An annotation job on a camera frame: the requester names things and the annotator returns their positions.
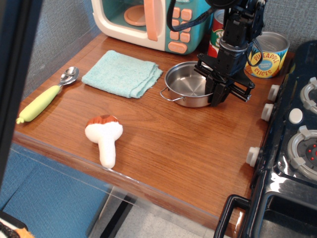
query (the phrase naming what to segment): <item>wooden table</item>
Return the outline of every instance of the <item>wooden table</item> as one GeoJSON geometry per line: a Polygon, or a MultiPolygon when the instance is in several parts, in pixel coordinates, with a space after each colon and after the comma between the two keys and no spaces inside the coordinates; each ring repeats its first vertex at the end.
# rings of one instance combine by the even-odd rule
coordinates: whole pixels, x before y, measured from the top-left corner
{"type": "Polygon", "coordinates": [[[187,108],[163,99],[159,93],[168,69],[196,61],[201,50],[180,56],[100,34],[21,103],[20,110],[59,83],[68,67],[80,69],[78,81],[64,87],[43,113],[16,126],[13,142],[215,229],[229,195],[250,197],[254,169],[246,157],[250,146],[263,142],[267,122],[261,120],[262,109],[270,86],[281,83],[286,69],[273,79],[251,77],[256,87],[247,103],[231,94],[215,108],[187,108]],[[81,77],[108,50],[153,61],[163,75],[140,99],[82,83],[81,77]],[[89,119],[106,114],[124,127],[112,170],[101,166],[98,145],[84,133],[89,119]]]}

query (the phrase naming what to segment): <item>tin can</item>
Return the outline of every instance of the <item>tin can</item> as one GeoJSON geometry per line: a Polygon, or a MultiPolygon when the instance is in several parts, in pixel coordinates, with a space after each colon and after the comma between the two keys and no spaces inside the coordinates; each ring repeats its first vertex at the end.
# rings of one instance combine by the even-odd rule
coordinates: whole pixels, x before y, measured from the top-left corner
{"type": "Polygon", "coordinates": [[[224,10],[217,10],[213,13],[213,20],[212,20],[212,31],[211,37],[209,41],[209,47],[207,55],[211,57],[217,57],[219,51],[219,40],[223,36],[223,17],[224,17],[224,10]]]}
{"type": "MultiPolygon", "coordinates": [[[[251,67],[246,63],[245,70],[252,76],[259,78],[272,78],[281,70],[286,53],[289,48],[289,40],[282,34],[275,32],[262,32],[257,41],[263,51],[263,60],[256,66],[251,67]]],[[[253,45],[249,54],[249,60],[255,65],[261,58],[261,52],[253,45]]]]}

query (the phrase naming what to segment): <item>black stove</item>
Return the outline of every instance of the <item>black stove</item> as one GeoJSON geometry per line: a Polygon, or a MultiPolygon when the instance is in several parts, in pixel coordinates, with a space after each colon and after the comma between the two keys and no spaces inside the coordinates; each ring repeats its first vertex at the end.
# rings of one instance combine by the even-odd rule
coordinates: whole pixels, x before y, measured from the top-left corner
{"type": "Polygon", "coordinates": [[[250,199],[231,195],[214,237],[223,237],[234,208],[245,216],[238,237],[317,238],[317,41],[301,45],[282,85],[273,85],[262,119],[269,126],[255,167],[250,199]]]}

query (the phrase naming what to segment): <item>gray wall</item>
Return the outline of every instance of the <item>gray wall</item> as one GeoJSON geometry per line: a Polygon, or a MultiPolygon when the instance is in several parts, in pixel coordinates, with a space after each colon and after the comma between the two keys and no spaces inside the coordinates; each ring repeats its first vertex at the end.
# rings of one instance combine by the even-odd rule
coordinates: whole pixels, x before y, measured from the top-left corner
{"type": "MultiPolygon", "coordinates": [[[[100,33],[92,12],[91,0],[44,0],[24,98],[100,33]]],[[[265,31],[285,34],[295,51],[317,40],[317,0],[268,0],[264,22],[265,31]]]]}
{"type": "Polygon", "coordinates": [[[99,33],[90,0],[44,0],[23,98],[99,33]]]}
{"type": "Polygon", "coordinates": [[[317,0],[268,0],[264,23],[264,31],[285,34],[294,52],[302,43],[317,40],[317,0]]]}

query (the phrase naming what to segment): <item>orange button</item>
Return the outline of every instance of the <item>orange button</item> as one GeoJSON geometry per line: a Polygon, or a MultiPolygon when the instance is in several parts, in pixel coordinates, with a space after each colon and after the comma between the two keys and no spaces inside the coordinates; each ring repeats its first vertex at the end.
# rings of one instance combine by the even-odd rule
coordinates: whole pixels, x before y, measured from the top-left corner
{"type": "Polygon", "coordinates": [[[187,45],[185,45],[184,43],[174,42],[174,41],[168,44],[168,48],[170,51],[180,53],[180,54],[183,54],[187,51],[187,45]]]}
{"type": "Polygon", "coordinates": [[[179,18],[179,17],[180,17],[180,8],[174,7],[173,18],[179,18]]]}
{"type": "Polygon", "coordinates": [[[188,42],[190,41],[190,34],[189,34],[189,33],[182,32],[182,33],[180,34],[180,41],[185,42],[185,43],[188,43],[188,42]]]}
{"type": "Polygon", "coordinates": [[[190,19],[192,19],[192,11],[191,9],[183,9],[182,10],[182,19],[185,21],[189,21],[190,19]]]}
{"type": "Polygon", "coordinates": [[[179,39],[179,32],[170,31],[169,37],[170,37],[172,40],[178,41],[178,39],[179,39]]]}
{"type": "Polygon", "coordinates": [[[172,19],[172,26],[178,26],[179,20],[172,19]]]}
{"type": "Polygon", "coordinates": [[[188,28],[186,28],[186,29],[183,30],[183,31],[185,31],[185,32],[190,32],[190,29],[191,29],[191,27],[188,27],[188,28]]]}

